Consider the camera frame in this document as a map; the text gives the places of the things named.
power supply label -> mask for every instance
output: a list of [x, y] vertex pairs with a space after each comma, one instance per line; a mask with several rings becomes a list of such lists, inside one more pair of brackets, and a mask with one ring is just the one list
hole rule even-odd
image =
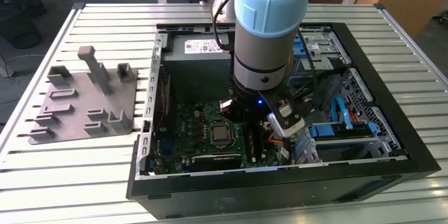
[[192, 39], [186, 41], [187, 54], [212, 54], [223, 52], [214, 39]]

blue cable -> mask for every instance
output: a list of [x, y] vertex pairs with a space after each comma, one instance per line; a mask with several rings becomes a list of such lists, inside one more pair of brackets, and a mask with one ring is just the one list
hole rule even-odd
[[346, 108], [346, 103], [342, 97], [334, 97], [331, 99], [331, 117], [334, 119], [334, 122], [338, 122], [338, 111], [336, 111], [336, 106], [339, 105], [340, 111], [342, 111], [342, 119], [343, 122], [347, 124], [347, 129], [354, 129], [354, 125], [351, 120], [351, 117], [348, 115], [348, 110]]
[[11, 100], [11, 101], [0, 102], [0, 105], [2, 105], [2, 104], [6, 104], [6, 103], [10, 103], [10, 102], [19, 101], [19, 100], [20, 100], [20, 98], [16, 98], [16, 99], [14, 99], [14, 100]]

aluminum slotted table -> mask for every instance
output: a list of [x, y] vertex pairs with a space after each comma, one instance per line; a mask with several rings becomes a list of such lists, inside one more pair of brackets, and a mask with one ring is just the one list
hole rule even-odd
[[[126, 199], [132, 145], [126, 136], [30, 145], [51, 66], [87, 71], [80, 46], [106, 68], [139, 70], [134, 128], [142, 127], [158, 23], [210, 23], [195, 4], [88, 4], [74, 9], [0, 135], [0, 223], [136, 223], [155, 218]], [[448, 221], [448, 81], [387, 11], [371, 5], [311, 5], [304, 22], [346, 22], [443, 170], [371, 199], [263, 213], [166, 220], [195, 223], [423, 223]]]

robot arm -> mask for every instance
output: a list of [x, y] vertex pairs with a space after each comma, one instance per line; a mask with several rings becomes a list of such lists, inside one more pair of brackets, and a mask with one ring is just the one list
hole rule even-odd
[[308, 0], [235, 0], [235, 84], [247, 99], [266, 100], [272, 110], [268, 119], [282, 137], [304, 126], [282, 81], [307, 6]]

green circuit board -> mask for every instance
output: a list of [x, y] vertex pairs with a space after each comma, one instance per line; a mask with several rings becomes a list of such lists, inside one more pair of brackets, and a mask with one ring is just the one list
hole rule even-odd
[[[228, 126], [230, 141], [223, 145], [214, 144], [214, 127]], [[162, 161], [168, 174], [184, 173], [184, 163], [188, 157], [199, 155], [240, 154], [242, 168], [278, 165], [276, 150], [270, 149], [260, 160], [248, 160], [244, 143], [243, 124], [230, 122], [219, 115], [218, 103], [179, 104], [176, 119], [171, 126], [174, 139], [162, 142]]]

